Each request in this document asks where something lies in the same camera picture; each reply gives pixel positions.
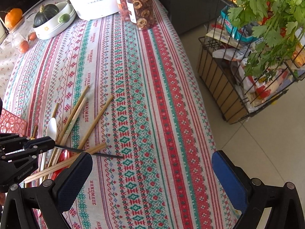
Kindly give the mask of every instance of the metal bolt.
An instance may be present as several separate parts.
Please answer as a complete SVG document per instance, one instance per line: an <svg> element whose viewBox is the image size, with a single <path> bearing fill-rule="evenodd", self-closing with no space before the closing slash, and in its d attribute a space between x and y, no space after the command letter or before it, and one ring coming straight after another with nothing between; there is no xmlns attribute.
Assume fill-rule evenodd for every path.
<svg viewBox="0 0 305 229"><path fill-rule="evenodd" d="M288 183L287 183L287 187L288 187L289 189L294 189L294 188L295 188L294 184L291 183L291 182L288 182Z"/></svg>
<svg viewBox="0 0 305 229"><path fill-rule="evenodd" d="M14 183L14 184L12 184L10 189L11 189L11 191L15 191L17 188L18 188L18 184Z"/></svg>
<svg viewBox="0 0 305 229"><path fill-rule="evenodd" d="M51 179L47 179L42 183L42 185L45 187L49 187L52 185L52 183L53 183L53 181Z"/></svg>
<svg viewBox="0 0 305 229"><path fill-rule="evenodd" d="M252 179L252 183L255 185L255 186L260 186L262 184L262 181L258 178L253 178Z"/></svg>

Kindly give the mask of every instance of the tiled floor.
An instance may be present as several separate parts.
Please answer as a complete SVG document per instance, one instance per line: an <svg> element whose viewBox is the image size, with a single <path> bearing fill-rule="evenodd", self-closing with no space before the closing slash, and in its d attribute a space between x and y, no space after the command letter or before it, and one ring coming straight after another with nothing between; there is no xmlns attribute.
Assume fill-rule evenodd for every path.
<svg viewBox="0 0 305 229"><path fill-rule="evenodd" d="M180 38L197 77L216 148L250 178L275 186L293 182L305 210L305 80L291 85L287 94L248 121L229 125L196 74L198 37L204 34L200 26ZM264 228L269 212L265 210L259 229Z"/></svg>

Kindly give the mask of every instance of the tile grout line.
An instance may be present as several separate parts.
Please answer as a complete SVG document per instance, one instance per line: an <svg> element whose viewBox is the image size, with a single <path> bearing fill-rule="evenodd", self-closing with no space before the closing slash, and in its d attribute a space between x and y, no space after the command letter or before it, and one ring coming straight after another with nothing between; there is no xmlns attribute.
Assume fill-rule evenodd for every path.
<svg viewBox="0 0 305 229"><path fill-rule="evenodd" d="M234 135L239 131L239 129L242 127L242 123L240 123L240 127L236 130L236 132L235 133L233 133L233 135L232 135L232 137L230 137L230 139L224 144L224 146L220 149L220 150L222 150L228 143L229 143L229 141L234 137Z"/></svg>
<svg viewBox="0 0 305 229"><path fill-rule="evenodd" d="M263 151L263 153L266 155L266 157L268 158L268 160L271 162L271 164L273 165L273 167L275 168L275 170L278 172L278 174L280 175L281 179L283 180L283 182L285 183L285 180L283 179L282 175L280 174L280 172L278 171L278 169L275 167L275 165L273 164L273 162L271 161L271 159L268 157L268 155L265 153L265 151L263 150L263 148L260 146L260 144L256 141L256 139L251 135L251 133L246 129L246 127L242 124L242 126L244 127L244 129L250 134L250 136L252 137L252 139L254 139L254 141L257 143L257 145L260 147L260 149Z"/></svg>

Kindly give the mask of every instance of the floral tablecloth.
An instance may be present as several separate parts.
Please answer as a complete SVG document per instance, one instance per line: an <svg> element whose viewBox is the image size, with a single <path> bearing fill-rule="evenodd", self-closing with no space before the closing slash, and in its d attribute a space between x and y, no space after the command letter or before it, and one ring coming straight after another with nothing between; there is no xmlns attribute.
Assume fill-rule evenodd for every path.
<svg viewBox="0 0 305 229"><path fill-rule="evenodd" d="M45 3L61 0L48 0ZM88 102L67 145L80 139L114 95L85 147L107 142L65 218L72 228L231 228L235 216L211 168L215 145L196 78L166 11L140 32L118 14L40 40L14 66L4 108L38 124L60 103L59 131L85 85ZM45 228L43 219L40 225Z"/></svg>

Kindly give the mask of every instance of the striped tablecloth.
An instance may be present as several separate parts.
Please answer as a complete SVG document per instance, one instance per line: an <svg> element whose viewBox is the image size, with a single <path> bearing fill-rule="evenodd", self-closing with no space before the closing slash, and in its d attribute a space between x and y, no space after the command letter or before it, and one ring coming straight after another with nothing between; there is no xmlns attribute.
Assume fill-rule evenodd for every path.
<svg viewBox="0 0 305 229"><path fill-rule="evenodd" d="M65 213L72 228L231 228L236 222L211 168L215 145L193 70L165 9L157 0L153 8L157 24L143 32L118 14L76 18L14 66L4 108L28 121L27 135L38 124L37 136L45 136L57 102L61 131L90 84L67 142L77 147L107 97L115 97L85 147L105 141L104 152L124 159L93 156L92 173ZM40 224L45 228L42 218Z"/></svg>

